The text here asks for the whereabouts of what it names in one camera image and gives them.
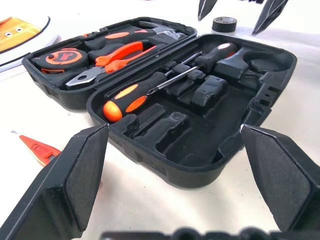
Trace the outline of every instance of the black plastic case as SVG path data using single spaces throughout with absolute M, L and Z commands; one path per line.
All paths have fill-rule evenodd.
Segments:
M 81 47 L 88 39 L 117 32 L 141 20 L 170 26 L 188 36 L 79 90 L 59 89 L 31 63 L 34 57 L 61 48 Z M 196 34 L 195 29 L 180 23 L 140 17 L 104 27 L 89 37 L 79 36 L 41 49 L 25 58 L 23 65 L 40 88 L 63 106 L 83 109 L 86 104 L 95 124 L 109 123 L 110 139 L 130 159 L 171 184 L 198 188 L 214 181 L 243 147 L 241 124 L 259 126 L 266 119 L 288 84 L 297 59 L 288 51 L 256 42 Z M 236 44 L 238 51 L 220 60 L 209 76 L 201 71 L 189 74 L 116 123 L 104 117 L 103 105 L 120 90 L 156 71 L 165 73 L 173 60 L 180 63 L 195 52 L 206 54 L 226 42 Z M 188 68 L 177 65 L 174 73 Z

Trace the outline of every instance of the hammer head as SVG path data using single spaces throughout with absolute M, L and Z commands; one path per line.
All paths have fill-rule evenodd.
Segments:
M 153 28 L 152 30 L 155 31 L 157 34 L 163 33 L 164 31 L 168 31 L 168 32 L 171 32 L 173 34 L 176 33 L 176 31 L 173 28 L 168 27 L 168 26 L 164 26 L 164 25 L 161 25 L 161 24 L 157 24 L 157 23 L 154 23 L 154 22 L 139 21 L 139 25 L 142 26 L 142 27 L 151 27 L 151 28 Z

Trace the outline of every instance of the screwdriver handle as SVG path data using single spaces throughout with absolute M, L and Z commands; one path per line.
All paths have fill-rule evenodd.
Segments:
M 117 122 L 125 115 L 135 111 L 148 96 L 148 90 L 167 80 L 167 76 L 156 71 L 148 79 L 133 84 L 119 92 L 103 106 L 104 116 L 111 122 Z
M 228 58 L 236 53 L 237 46 L 231 42 L 223 43 L 204 56 L 198 56 L 194 61 L 195 65 L 198 65 L 201 70 L 206 74 L 212 71 L 214 65 L 222 59 Z

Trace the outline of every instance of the red tool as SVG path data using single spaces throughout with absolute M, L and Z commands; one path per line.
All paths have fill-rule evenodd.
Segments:
M 41 164 L 41 166 L 46 166 L 50 163 L 56 156 L 60 154 L 60 151 L 52 146 L 34 140 L 30 137 L 19 135 L 21 141 L 26 145 L 28 150 L 32 153 L 34 158 Z
M 162 47 L 164 47 L 163 44 L 154 46 L 147 40 L 135 41 L 135 42 L 126 44 L 118 48 L 114 52 L 110 53 L 109 55 L 97 57 L 95 60 L 95 67 L 92 67 L 89 70 L 86 70 L 81 74 L 75 76 L 73 79 L 68 81 L 65 85 L 68 88 L 72 88 L 75 86 L 81 86 L 83 84 L 92 83 L 99 74 L 113 73 L 114 71 L 122 69 L 133 60 L 141 56 L 144 56 L 148 53 L 151 53 L 152 51 L 155 51 L 156 49 L 159 49 Z M 140 52 L 142 51 L 142 52 L 130 58 L 123 59 L 128 55 L 138 51 Z
M 44 74 L 64 73 L 89 64 L 86 52 L 76 48 L 63 48 L 31 60 Z

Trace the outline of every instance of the orange tape measure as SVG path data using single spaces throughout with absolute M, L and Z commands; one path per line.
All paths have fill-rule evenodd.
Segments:
M 45 74 L 64 73 L 89 64 L 87 53 L 76 48 L 63 48 L 31 61 Z

